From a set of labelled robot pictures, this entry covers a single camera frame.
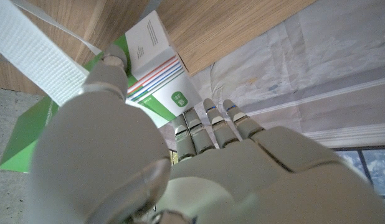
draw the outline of concrete floor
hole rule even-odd
[[[0,160],[18,116],[42,96],[0,90]],[[27,174],[0,170],[0,224],[28,223],[26,212]]]

